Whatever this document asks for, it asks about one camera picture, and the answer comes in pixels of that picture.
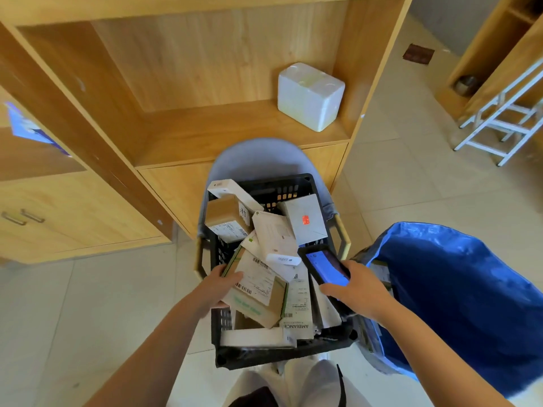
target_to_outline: smartphone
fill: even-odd
[[[301,247],[298,249],[298,255],[302,258],[309,274],[313,276],[319,285],[332,283],[346,286],[349,284],[351,279],[349,269],[339,261],[328,245],[317,244]],[[343,318],[356,314],[341,301],[333,297],[328,297],[328,299]]]

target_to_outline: styrofoam box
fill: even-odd
[[[333,122],[345,91],[345,83],[304,63],[279,74],[277,108],[315,131]]]

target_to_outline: metal handle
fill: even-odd
[[[201,237],[196,237],[196,260],[194,260],[194,273],[198,280],[202,281],[207,276],[204,266],[202,265],[202,257],[204,250],[211,251],[211,244],[208,240]]]
[[[338,251],[338,258],[340,260],[347,260],[347,256],[349,255],[349,249],[351,248],[351,239],[349,238],[349,234],[347,234],[347,230],[345,229],[345,226],[343,225],[343,221],[341,220],[339,214],[334,214],[334,217],[330,219],[330,222],[334,227],[336,227],[339,234],[339,239],[341,239],[341,245],[339,246]]]
[[[31,220],[34,220],[38,223],[43,223],[45,221],[45,218],[39,218],[29,212],[27,212],[24,208],[21,208],[21,215],[25,216],[26,218],[30,218]]]
[[[8,220],[8,221],[14,222],[15,224],[19,224],[20,226],[25,226],[25,225],[27,225],[27,222],[26,222],[26,221],[18,220],[17,218],[10,217],[10,216],[8,215],[8,213],[6,213],[5,211],[2,212],[2,218],[5,218],[5,219]]]

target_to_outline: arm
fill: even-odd
[[[512,407],[424,321],[391,297],[369,268],[354,261],[344,264],[351,272],[349,284],[323,284],[322,293],[386,328],[436,407]]]
[[[170,310],[85,407],[166,405],[198,321],[243,277],[241,272],[221,277],[224,267],[215,267]]]

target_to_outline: person's left hand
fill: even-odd
[[[226,264],[221,264],[215,267],[191,293],[194,300],[200,304],[200,318],[204,317],[212,307],[215,307],[227,295],[228,291],[243,278],[242,271],[232,272],[226,277],[221,277],[226,266]]]

